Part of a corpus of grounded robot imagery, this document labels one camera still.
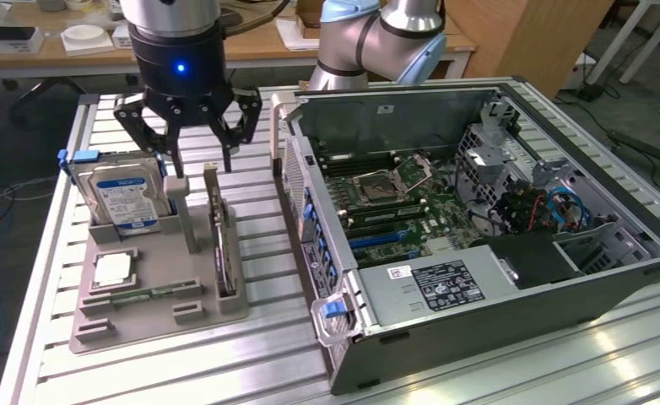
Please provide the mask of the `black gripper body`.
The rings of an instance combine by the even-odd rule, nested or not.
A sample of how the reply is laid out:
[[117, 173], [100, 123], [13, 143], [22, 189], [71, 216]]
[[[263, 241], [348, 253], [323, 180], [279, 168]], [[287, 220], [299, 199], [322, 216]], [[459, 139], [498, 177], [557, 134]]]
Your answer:
[[145, 107], [165, 120], [204, 125], [200, 106], [219, 115], [234, 100], [220, 26], [184, 37], [151, 35], [132, 24], [128, 32], [145, 85]]

